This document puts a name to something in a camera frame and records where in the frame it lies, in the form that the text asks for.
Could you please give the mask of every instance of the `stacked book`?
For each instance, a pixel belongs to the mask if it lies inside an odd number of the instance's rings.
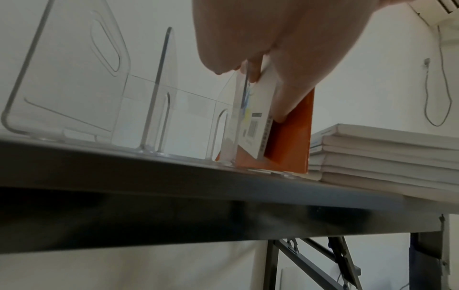
[[[311,136],[305,177],[459,203],[459,138],[338,124]]]

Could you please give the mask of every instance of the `human hand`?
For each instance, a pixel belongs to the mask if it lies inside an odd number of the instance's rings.
[[[288,113],[339,63],[372,13],[406,0],[193,0],[197,48],[217,74],[248,60],[249,81],[271,58],[282,81],[271,114]]]

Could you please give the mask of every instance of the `transparent plastic organizer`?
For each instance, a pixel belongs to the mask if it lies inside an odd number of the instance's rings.
[[[105,0],[49,0],[1,116],[18,136],[232,165],[247,77],[214,99],[177,87],[174,32],[165,31],[156,79],[130,75]]]

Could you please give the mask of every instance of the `wall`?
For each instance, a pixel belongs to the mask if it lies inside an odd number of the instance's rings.
[[[179,88],[215,99],[229,78],[216,76],[199,62],[189,1],[109,0],[131,55],[131,72],[153,80],[167,26],[175,28]],[[1,100],[10,92],[33,26],[45,1],[7,0],[0,17],[2,43]],[[28,30],[10,25],[20,20]],[[459,92],[457,48],[445,48],[446,71],[453,98]],[[405,5],[387,8],[372,18],[344,61],[318,87],[313,131],[335,123],[363,124],[459,136],[458,105],[444,127],[424,119],[423,60],[432,58],[429,88],[432,118],[445,111],[435,35]],[[348,239],[367,289],[399,289],[408,279],[408,235],[356,236]],[[306,245],[300,250],[334,277],[336,267]],[[264,242],[215,243],[6,255],[0,257],[2,289],[251,289],[259,290]],[[290,266],[280,254],[279,269]]]

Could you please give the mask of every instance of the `orange book cover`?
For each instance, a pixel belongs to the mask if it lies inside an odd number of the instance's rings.
[[[314,90],[296,106],[284,123],[273,123],[264,160],[253,158],[238,146],[236,166],[307,173],[313,105]]]

